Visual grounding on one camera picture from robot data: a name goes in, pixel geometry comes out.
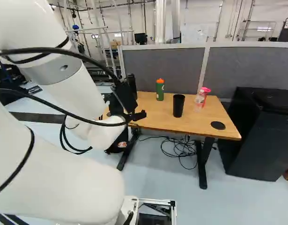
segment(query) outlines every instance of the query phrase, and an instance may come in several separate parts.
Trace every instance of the desk leg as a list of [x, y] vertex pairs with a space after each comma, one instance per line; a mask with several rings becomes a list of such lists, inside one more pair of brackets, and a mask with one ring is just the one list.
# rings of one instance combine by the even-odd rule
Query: desk leg
[[129, 154], [131, 152], [131, 150], [133, 149], [134, 144], [136, 143], [136, 140], [139, 138], [139, 132], [138, 130], [135, 130], [135, 132], [133, 133], [133, 137], [131, 138], [131, 140], [129, 141], [128, 146], [126, 147], [126, 149], [123, 152], [123, 155], [118, 163], [117, 169], [122, 171], [125, 163], [129, 157]]
[[199, 173], [199, 186], [201, 189], [207, 189], [207, 178], [205, 165], [208, 160], [211, 148], [214, 143], [213, 137], [206, 137], [203, 145], [201, 147], [201, 142], [196, 141], [197, 148], [197, 161], [198, 161], [198, 173]]

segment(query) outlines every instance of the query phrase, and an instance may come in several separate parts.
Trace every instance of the gray partition panel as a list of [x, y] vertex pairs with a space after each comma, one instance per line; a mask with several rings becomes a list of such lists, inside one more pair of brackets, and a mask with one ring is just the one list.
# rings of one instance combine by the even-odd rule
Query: gray partition panel
[[134, 74], [137, 89], [155, 91], [158, 78], [165, 92], [196, 94], [204, 48], [123, 51], [126, 74]]
[[203, 86], [220, 98], [237, 86], [288, 90], [288, 48], [210, 48]]

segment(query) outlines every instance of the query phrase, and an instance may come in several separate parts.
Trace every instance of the bottle cap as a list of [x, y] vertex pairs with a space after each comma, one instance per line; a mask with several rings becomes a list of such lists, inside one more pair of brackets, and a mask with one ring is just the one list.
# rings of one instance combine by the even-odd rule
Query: bottle cap
[[159, 78], [156, 80], [156, 83], [164, 83], [164, 80], [162, 78]]
[[207, 88], [207, 87], [202, 87], [201, 90], [203, 90], [206, 93], [211, 92], [211, 89]]

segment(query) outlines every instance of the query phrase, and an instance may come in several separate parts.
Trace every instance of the tangled cables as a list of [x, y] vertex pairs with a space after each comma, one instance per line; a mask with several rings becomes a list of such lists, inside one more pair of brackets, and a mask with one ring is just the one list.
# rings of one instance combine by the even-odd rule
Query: tangled cables
[[[142, 142], [151, 138], [164, 138], [164, 140], [161, 143], [162, 153], [171, 158], [178, 158], [179, 163], [184, 169], [193, 170], [197, 167], [198, 161], [196, 161], [195, 166], [192, 168], [185, 167], [183, 163], [181, 162], [181, 158], [192, 157], [192, 156], [197, 155], [197, 151], [194, 148], [195, 140], [191, 140], [188, 135], [185, 135], [184, 138], [180, 138], [180, 139], [170, 138], [168, 136], [152, 136], [152, 137], [147, 137], [142, 140], [139, 139], [138, 141]], [[167, 142], [174, 144], [174, 148], [173, 148], [174, 153], [169, 153], [166, 150], [164, 150], [163, 145]]]

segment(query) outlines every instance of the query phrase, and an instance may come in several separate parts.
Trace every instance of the floor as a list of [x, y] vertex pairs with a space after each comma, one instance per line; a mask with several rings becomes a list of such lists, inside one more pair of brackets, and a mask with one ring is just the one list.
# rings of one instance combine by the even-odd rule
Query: floor
[[[101, 87], [102, 93], [107, 87]], [[35, 94], [50, 100], [44, 91]], [[46, 106], [20, 99], [6, 106], [13, 112], [55, 113]], [[58, 124], [24, 122], [36, 133], [53, 144], [59, 144]], [[75, 147], [86, 147], [86, 142], [68, 133]], [[208, 189], [198, 185], [197, 170], [187, 171], [178, 159], [169, 158], [160, 150], [161, 139], [137, 142], [122, 174], [126, 182], [126, 194], [140, 198], [173, 199], [177, 202], [179, 225], [276, 225], [288, 224], [288, 181], [282, 177], [277, 182], [265, 182], [237, 178], [225, 174], [219, 152], [212, 150], [207, 163]], [[164, 145], [167, 151], [170, 143]], [[120, 155], [107, 155], [90, 151], [81, 157], [116, 167]], [[187, 166], [196, 158], [184, 158]], [[20, 217], [30, 224], [52, 225], [52, 221]]]

